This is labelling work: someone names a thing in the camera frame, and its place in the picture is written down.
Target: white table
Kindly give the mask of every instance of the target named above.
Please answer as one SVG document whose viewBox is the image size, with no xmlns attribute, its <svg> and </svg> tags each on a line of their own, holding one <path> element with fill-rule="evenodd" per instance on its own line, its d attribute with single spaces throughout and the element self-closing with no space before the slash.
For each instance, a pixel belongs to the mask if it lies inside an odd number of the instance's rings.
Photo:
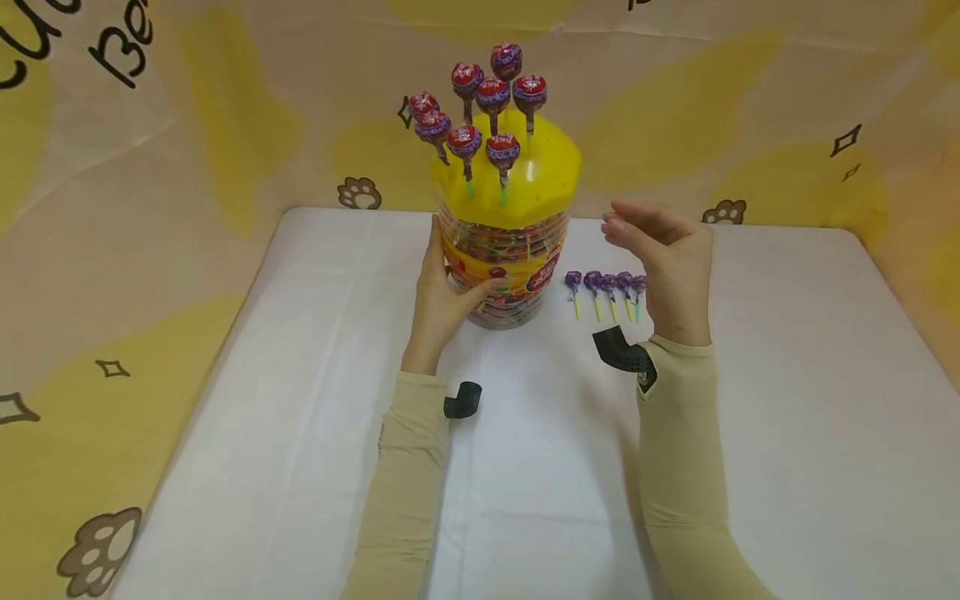
<svg viewBox="0 0 960 600">
<path fill-rule="evenodd" d="M 428 228 L 287 213 L 115 598 L 336 598 Z M 571 223 L 559 274 L 639 271 L 598 228 Z M 609 312 L 577 322 L 561 278 L 530 324 L 466 324 L 444 356 L 451 394 L 484 394 L 453 425 L 426 598 L 665 597 L 631 520 L 634 380 L 590 340 Z M 732 529 L 763 580 L 960 598 L 960 398 L 857 241 L 721 228 L 711 310 Z"/>
</svg>

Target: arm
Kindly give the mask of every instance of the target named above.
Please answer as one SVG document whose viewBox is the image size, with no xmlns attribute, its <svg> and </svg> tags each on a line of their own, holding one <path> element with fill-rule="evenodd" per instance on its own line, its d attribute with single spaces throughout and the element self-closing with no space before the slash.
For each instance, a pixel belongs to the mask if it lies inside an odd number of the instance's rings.
<svg viewBox="0 0 960 600">
<path fill-rule="evenodd" d="M 419 597 L 444 478 L 445 391 L 434 376 L 397 376 L 342 600 Z"/>
<path fill-rule="evenodd" d="M 717 422 L 709 328 L 713 230 L 667 208 L 614 202 L 607 241 L 632 252 L 647 275 L 657 369 L 640 412 L 640 504 L 675 600 L 766 600 L 727 526 L 727 482 Z"/>
<path fill-rule="evenodd" d="M 712 347 L 658 336 L 644 344 L 657 382 L 640 410 L 640 502 L 657 562 L 677 600 L 767 600 L 727 524 Z"/>
<path fill-rule="evenodd" d="M 446 383 L 437 378 L 437 365 L 469 312 L 502 284 L 502 279 L 492 279 L 463 295 L 450 289 L 440 222 L 434 215 L 417 280 L 410 341 L 394 400 L 383 416 L 379 456 L 341 600 L 420 597 L 433 550 L 448 443 Z"/>
</svg>

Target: woman's left hand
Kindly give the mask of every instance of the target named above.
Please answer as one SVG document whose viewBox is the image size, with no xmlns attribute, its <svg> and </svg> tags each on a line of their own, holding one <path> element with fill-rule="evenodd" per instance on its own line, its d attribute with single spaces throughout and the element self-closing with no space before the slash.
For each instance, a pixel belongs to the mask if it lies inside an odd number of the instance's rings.
<svg viewBox="0 0 960 600">
<path fill-rule="evenodd" d="M 490 279 L 464 294 L 457 294 L 447 280 L 440 219 L 434 215 L 430 243 L 417 280 L 417 305 L 410 342 L 403 352 L 400 369 L 424 375 L 437 374 L 440 355 L 453 334 L 470 311 L 504 283 L 504 279 Z"/>
</svg>

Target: yellow lid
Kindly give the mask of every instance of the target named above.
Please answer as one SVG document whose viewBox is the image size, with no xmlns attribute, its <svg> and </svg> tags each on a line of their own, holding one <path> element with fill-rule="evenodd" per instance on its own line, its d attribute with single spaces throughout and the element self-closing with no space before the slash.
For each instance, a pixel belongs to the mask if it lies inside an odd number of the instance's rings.
<svg viewBox="0 0 960 600">
<path fill-rule="evenodd" d="M 468 198 L 464 162 L 448 154 L 450 166 L 434 155 L 430 177 L 440 186 L 450 212 L 470 223 L 494 228 L 522 229 L 567 210 L 580 175 L 580 151 L 556 125 L 541 118 L 527 138 L 526 116 L 509 108 L 500 115 L 499 132 L 512 133 L 520 143 L 520 158 L 510 170 L 506 203 L 500 205 L 500 174 L 487 160 L 490 117 L 474 109 L 473 125 L 483 135 L 480 150 L 470 163 L 473 197 Z"/>
</svg>

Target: hand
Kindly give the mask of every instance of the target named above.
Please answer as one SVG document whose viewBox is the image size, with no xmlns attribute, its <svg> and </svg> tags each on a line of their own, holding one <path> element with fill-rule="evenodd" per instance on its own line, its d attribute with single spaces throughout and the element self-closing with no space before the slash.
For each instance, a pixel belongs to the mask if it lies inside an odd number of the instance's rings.
<svg viewBox="0 0 960 600">
<path fill-rule="evenodd" d="M 423 267 L 417 280 L 417 305 L 410 342 L 403 352 L 400 369 L 424 375 L 437 374 L 440 354 L 471 310 L 504 284 L 503 279 L 490 279 L 460 295 L 447 280 L 444 264 L 444 242 L 440 234 L 440 219 L 433 216 L 430 244 L 423 257 Z"/>
<path fill-rule="evenodd" d="M 643 262 L 654 332 L 684 346 L 709 346 L 713 229 L 661 206 L 614 202 L 612 208 L 601 229 L 608 242 Z"/>
</svg>

